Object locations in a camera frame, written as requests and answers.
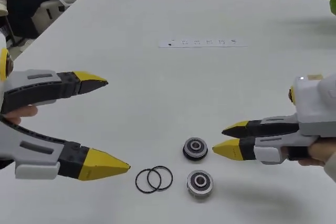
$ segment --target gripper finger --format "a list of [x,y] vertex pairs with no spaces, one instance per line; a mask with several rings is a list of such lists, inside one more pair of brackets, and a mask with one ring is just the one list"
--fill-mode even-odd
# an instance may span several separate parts
[[317,139],[318,136],[303,136],[299,131],[271,137],[244,137],[215,145],[213,151],[233,160],[281,164],[286,158],[299,160],[309,157],[307,146]]
[[14,71],[5,81],[1,114],[27,105],[48,104],[58,99],[88,93],[107,84],[107,80],[81,71]]
[[223,130],[222,134],[236,138],[265,137],[294,133],[298,130],[299,124],[294,114],[239,122]]
[[57,175],[94,180],[126,173],[130,166],[99,150],[27,130],[0,116],[0,157],[15,161],[21,179]]

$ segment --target ball bearing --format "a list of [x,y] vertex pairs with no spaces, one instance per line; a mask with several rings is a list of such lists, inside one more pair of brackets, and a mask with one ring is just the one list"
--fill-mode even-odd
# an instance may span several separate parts
[[192,161],[199,161],[208,153],[205,141],[198,137],[191,137],[185,141],[183,146],[184,156]]
[[214,181],[209,173],[203,170],[195,170],[188,175],[187,189],[189,193],[198,199],[210,196],[214,188]]

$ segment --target human hand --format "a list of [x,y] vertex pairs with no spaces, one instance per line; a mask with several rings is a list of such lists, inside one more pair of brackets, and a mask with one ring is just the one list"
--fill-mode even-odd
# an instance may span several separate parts
[[308,147],[310,159],[299,161],[302,166],[324,166],[336,152],[336,138],[321,138]]
[[21,118],[34,116],[37,114],[37,107],[33,105],[25,106],[20,109],[9,112],[4,117],[14,124],[20,124]]

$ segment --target rubber o-ring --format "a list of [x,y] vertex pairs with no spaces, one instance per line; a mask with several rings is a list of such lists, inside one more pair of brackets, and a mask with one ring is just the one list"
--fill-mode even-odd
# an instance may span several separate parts
[[[160,178],[160,182],[159,182],[158,187],[153,187],[153,186],[151,185],[151,187],[153,188],[152,191],[145,191],[145,190],[142,190],[142,189],[140,189],[140,187],[139,187],[139,185],[138,185],[138,178],[139,178],[139,175],[142,174],[142,173],[144,173],[144,172],[147,172],[147,171],[149,171],[149,172],[155,172],[155,173],[159,176],[159,178]],[[142,192],[143,194],[152,194],[153,192],[157,191],[157,190],[160,188],[161,183],[162,183],[162,177],[161,177],[160,173],[157,172],[156,170],[152,170],[152,169],[150,169],[150,168],[148,168],[148,169],[144,169],[144,170],[140,171],[140,172],[137,174],[137,176],[135,177],[135,186],[136,186],[136,188],[137,188],[140,192]]]
[[157,171],[156,171],[157,169],[164,169],[164,170],[166,170],[167,172],[170,173],[170,176],[172,177],[172,179],[170,180],[170,183],[169,183],[166,187],[163,187],[163,188],[158,187],[158,189],[157,189],[158,191],[165,191],[165,190],[167,190],[168,188],[170,188],[170,187],[172,186],[172,184],[173,184],[173,173],[172,173],[172,171],[171,171],[170,169],[168,169],[167,167],[165,167],[165,166],[163,166],[163,165],[158,165],[158,166],[153,167],[152,169],[150,169],[150,171],[147,173],[147,182],[148,182],[148,184],[150,185],[150,187],[152,187],[153,189],[157,188],[157,187],[154,187],[154,186],[151,184],[151,182],[149,181],[149,175],[150,175],[150,173],[151,173],[151,172],[157,172]]

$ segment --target table surface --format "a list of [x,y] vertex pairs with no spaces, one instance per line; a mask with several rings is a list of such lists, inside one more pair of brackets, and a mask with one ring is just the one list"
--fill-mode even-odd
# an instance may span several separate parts
[[[181,36],[244,39],[248,46],[158,47],[162,39]],[[336,18],[327,0],[77,1],[15,61],[15,69],[88,70],[109,85],[41,106],[22,125],[104,150],[132,168],[80,182],[15,180],[9,167],[0,173],[0,220],[330,223],[336,185],[322,168],[237,162],[211,151],[193,164],[182,146],[194,136],[211,148],[227,139],[222,129],[237,121],[293,114],[287,94],[294,77],[333,73],[335,52]],[[174,183],[144,195],[135,176],[156,165],[170,168]],[[186,190],[195,169],[209,172],[215,183],[202,203]]]

